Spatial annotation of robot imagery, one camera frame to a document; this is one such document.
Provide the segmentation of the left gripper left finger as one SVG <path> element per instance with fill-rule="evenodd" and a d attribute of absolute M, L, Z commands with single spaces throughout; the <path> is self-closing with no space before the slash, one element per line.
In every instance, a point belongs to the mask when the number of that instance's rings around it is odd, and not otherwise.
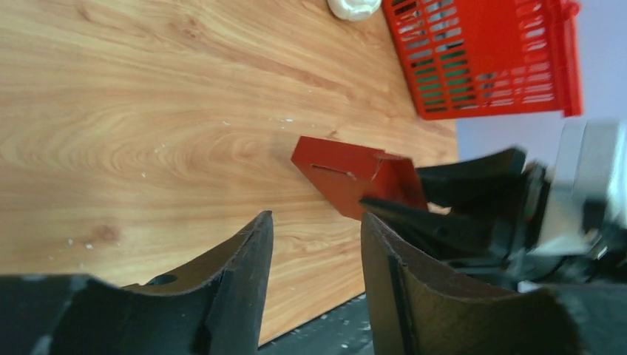
<path fill-rule="evenodd" d="M 90 274 L 1 277 L 3 354 L 255 354 L 273 252 L 260 212 L 144 285 Z"/>

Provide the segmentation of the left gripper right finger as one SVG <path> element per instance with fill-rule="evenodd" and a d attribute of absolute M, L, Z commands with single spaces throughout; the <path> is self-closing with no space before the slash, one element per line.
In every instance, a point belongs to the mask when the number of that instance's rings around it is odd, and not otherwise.
<path fill-rule="evenodd" d="M 517 293 L 411 246 L 372 214 L 362 266 L 376 354 L 624 354 L 624 285 Z"/>

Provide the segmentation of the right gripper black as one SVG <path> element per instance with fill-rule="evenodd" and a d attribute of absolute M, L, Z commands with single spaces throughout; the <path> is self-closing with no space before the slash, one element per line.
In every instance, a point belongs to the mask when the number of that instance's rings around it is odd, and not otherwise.
<path fill-rule="evenodd" d="M 501 287 L 626 281 L 626 169 L 578 163 L 551 171 L 510 147 L 416 169 L 429 212 L 374 197 L 359 203 L 402 239 Z"/>

